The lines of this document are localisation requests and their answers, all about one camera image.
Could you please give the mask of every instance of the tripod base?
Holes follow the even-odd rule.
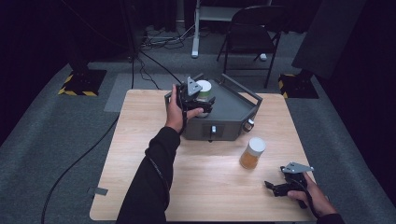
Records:
[[[88,70],[86,73],[72,71],[58,94],[98,96],[106,70]]]
[[[310,79],[302,79],[299,75],[281,74],[277,81],[280,93],[285,98],[319,98]]]

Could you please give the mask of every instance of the hand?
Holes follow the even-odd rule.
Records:
[[[176,103],[177,93],[176,93],[176,86],[172,86],[172,95],[171,101],[166,108],[166,122],[165,126],[173,128],[178,133],[183,128],[183,115],[181,113],[181,109],[177,106]],[[195,108],[193,110],[189,110],[187,112],[187,119],[191,119],[199,114],[204,112],[202,108]]]
[[[323,192],[318,187],[318,185],[315,184],[314,181],[312,181],[311,177],[309,177],[307,173],[304,173],[304,177],[307,184],[306,188],[312,196],[314,209],[318,213],[318,215],[320,217],[323,217],[329,214],[337,213],[337,211],[329,202],[329,200],[327,200],[327,198],[324,196]],[[309,206],[308,199],[306,198],[306,195],[303,191],[290,190],[288,192],[288,196],[295,200],[301,200],[306,204],[306,206]]]

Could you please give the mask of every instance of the black chair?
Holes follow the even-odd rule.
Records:
[[[222,52],[225,52],[223,73],[227,72],[227,61],[230,53],[257,54],[256,61],[261,54],[272,54],[269,67],[255,66],[230,68],[229,70],[267,70],[264,88],[268,80],[276,56],[276,50],[287,22],[285,8],[281,6],[253,6],[246,7],[233,15],[224,43],[221,46],[217,61]]]

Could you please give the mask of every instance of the white lid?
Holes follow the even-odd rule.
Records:
[[[265,150],[265,142],[259,137],[250,138],[247,145],[247,151],[252,156],[260,156]]]

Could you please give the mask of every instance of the jar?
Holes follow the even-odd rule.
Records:
[[[239,162],[246,169],[254,169],[259,162],[260,155],[265,150],[265,142],[259,137],[253,137],[248,141],[247,148]]]

